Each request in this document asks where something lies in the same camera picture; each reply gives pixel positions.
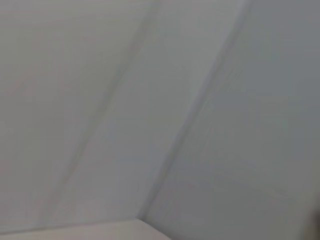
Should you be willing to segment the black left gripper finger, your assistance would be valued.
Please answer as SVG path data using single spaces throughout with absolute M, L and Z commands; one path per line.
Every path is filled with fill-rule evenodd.
M 319 209 L 315 210 L 312 215 L 309 239 L 320 240 L 320 210 Z

